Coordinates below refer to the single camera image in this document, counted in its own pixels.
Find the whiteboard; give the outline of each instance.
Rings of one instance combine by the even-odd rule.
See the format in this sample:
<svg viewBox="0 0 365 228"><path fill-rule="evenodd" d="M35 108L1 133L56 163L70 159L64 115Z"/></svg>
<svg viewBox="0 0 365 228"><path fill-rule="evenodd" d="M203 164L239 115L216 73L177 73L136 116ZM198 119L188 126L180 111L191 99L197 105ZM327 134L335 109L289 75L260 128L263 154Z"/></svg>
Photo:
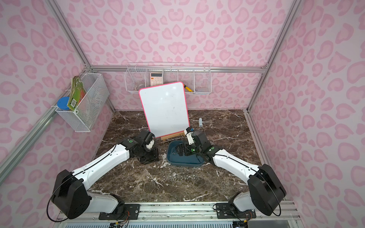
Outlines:
<svg viewBox="0 0 365 228"><path fill-rule="evenodd" d="M182 82L139 90L148 128L155 137L184 131L190 126Z"/></svg>

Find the marble table surface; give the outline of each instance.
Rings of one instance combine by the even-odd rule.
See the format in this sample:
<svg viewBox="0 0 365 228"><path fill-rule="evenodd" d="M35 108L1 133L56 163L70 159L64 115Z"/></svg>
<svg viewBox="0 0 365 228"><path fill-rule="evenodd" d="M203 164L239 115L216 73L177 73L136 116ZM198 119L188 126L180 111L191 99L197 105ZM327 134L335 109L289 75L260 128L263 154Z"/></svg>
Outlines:
<svg viewBox="0 0 365 228"><path fill-rule="evenodd" d="M189 111L191 127L199 129L199 118L212 144L261 165L242 110ZM115 112L96 157L111 149L118 139L134 137L141 129L148 129L143 111ZM159 162L142 165L137 158L131 158L110 170L89 191L117 194L125 202L226 201L239 191L248 191L242 180L212 164L196 168L170 165L166 153L172 140L184 137L166 142L157 139Z"/></svg>

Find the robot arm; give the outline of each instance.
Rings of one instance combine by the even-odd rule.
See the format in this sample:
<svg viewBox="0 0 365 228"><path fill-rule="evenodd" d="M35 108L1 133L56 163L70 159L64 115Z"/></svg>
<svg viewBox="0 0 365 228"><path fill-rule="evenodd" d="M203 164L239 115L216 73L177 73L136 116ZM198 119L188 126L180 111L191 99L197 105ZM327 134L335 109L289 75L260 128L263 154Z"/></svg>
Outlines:
<svg viewBox="0 0 365 228"><path fill-rule="evenodd" d="M262 166L250 164L231 155L221 146L211 145L201 130L194 131L189 127L184 133L189 146L184 146L179 155L199 154L206 162L226 169L249 186L249 193L240 193L230 202L239 211L257 208L269 216L286 196L283 185L267 164Z"/></svg>
<svg viewBox="0 0 365 228"><path fill-rule="evenodd" d="M105 173L132 157L142 164L158 161L158 149L154 146L154 135L142 130L136 137L125 138L112 149L92 162L72 172L61 171L54 184L52 202L69 219L84 212L106 214L108 219L124 216L124 202L114 195L100 195L87 190Z"/></svg>

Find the book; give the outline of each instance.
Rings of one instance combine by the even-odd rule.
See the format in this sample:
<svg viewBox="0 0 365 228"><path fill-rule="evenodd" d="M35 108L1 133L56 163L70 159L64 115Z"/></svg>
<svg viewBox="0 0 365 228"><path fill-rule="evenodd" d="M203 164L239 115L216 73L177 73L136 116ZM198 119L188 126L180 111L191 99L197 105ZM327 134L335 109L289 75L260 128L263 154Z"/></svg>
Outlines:
<svg viewBox="0 0 365 228"><path fill-rule="evenodd" d="M86 95L86 91L84 89L84 85L79 76L75 76L71 79L71 92L70 98L67 103L67 106L71 111L74 111L76 107L79 105L81 100Z"/></svg>

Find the blue lid container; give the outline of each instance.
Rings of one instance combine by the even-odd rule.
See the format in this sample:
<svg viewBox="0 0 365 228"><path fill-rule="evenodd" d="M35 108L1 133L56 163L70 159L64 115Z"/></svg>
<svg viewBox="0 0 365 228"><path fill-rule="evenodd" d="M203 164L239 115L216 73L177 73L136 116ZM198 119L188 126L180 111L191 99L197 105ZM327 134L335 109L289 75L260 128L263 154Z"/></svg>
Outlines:
<svg viewBox="0 0 365 228"><path fill-rule="evenodd" d="M180 143L185 143L186 141L172 141L169 144L167 150L167 161L173 166L187 166L187 167L199 167L204 163L204 159L201 156L195 154L189 156L179 156L175 150L175 147Z"/></svg>
<svg viewBox="0 0 365 228"><path fill-rule="evenodd" d="M69 110L70 108L67 106L69 97L62 97L57 102L57 107L59 107L62 110Z"/></svg>

